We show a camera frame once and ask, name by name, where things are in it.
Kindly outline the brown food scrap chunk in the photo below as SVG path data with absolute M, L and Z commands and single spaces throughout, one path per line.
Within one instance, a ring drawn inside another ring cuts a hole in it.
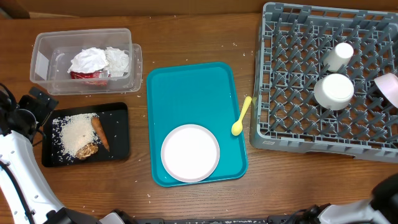
M 98 146 L 91 142 L 83 146 L 81 149 L 79 149 L 76 152 L 75 157 L 77 157 L 80 160 L 85 160 L 97 152 L 98 152 Z

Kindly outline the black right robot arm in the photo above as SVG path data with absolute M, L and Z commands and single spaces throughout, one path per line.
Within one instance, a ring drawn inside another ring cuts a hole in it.
M 377 184 L 371 192 L 370 199 L 345 205 L 315 206 L 295 218 L 294 223 L 397 224 L 397 174 Z

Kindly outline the white paper napkin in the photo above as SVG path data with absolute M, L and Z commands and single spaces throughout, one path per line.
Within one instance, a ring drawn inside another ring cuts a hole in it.
M 128 72 L 129 56 L 125 51 L 107 47 L 105 50 L 108 65 L 105 67 L 110 72 L 111 77 L 122 77 Z

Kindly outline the yellow plastic spoon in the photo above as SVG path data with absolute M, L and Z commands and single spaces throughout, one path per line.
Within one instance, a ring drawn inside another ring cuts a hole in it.
M 252 102 L 251 96 L 245 97 L 239 118 L 231 127 L 231 134 L 233 136 L 238 136 L 241 134 L 241 132 L 243 130 L 243 118 L 246 115 L 246 112 L 249 109 L 251 102 Z

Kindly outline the grey dishwasher rack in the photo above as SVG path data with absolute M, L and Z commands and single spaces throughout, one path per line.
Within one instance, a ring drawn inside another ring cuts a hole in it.
M 314 94 L 339 43 L 354 49 L 338 73 L 354 94 L 347 107 L 320 106 Z M 397 73 L 397 14 L 268 2 L 259 23 L 250 142 L 259 149 L 327 152 L 397 162 L 397 108 L 374 79 Z

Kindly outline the large white plate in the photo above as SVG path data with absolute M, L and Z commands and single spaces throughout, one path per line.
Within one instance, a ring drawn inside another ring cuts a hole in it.
M 168 133 L 161 147 L 164 169 L 184 183 L 208 178 L 220 161 L 220 146 L 211 131 L 197 124 L 184 124 Z

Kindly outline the medium white plate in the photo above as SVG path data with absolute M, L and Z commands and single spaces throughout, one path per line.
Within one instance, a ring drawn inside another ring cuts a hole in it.
M 374 79 L 376 86 L 384 97 L 394 106 L 398 107 L 398 78 L 393 73 L 387 73 Z

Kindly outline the small white cup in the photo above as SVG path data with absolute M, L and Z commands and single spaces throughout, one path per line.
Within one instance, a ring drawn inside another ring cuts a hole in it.
M 345 42 L 337 44 L 323 61 L 329 65 L 328 71 L 337 72 L 343 65 L 347 65 L 354 54 L 354 48 Z

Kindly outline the pale green saucer plate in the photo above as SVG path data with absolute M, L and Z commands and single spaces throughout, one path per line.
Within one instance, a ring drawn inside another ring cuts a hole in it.
M 313 92 L 319 105 L 338 111 L 349 105 L 354 95 L 354 85 L 346 76 L 332 73 L 316 82 Z

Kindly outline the orange carrot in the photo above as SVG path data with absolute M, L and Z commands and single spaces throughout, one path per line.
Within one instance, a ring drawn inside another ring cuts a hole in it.
M 106 138 L 106 135 L 105 135 L 105 132 L 103 130 L 103 127 L 102 127 L 102 124 L 100 122 L 99 117 L 96 117 L 96 116 L 92 117 L 91 118 L 91 125 L 92 125 L 93 129 L 95 130 L 95 132 L 97 133 L 99 139 L 101 140 L 104 148 L 107 151 L 110 151 L 109 143 L 108 143 L 108 140 Z

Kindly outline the red foil snack wrapper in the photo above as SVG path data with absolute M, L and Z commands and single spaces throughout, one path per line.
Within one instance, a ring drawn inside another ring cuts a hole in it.
M 92 79 L 92 78 L 109 78 L 111 74 L 107 70 L 98 70 L 93 73 L 70 72 L 70 76 L 72 79 Z M 86 81 L 83 83 L 87 85 L 106 86 L 108 84 L 108 81 L 107 80 Z

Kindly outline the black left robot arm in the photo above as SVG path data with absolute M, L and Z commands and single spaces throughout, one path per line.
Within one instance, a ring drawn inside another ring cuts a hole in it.
M 57 100 L 36 87 L 16 100 L 1 85 L 1 190 L 14 222 L 137 224 L 118 209 L 101 219 L 68 209 L 52 192 L 35 160 L 33 140 L 57 105 Z

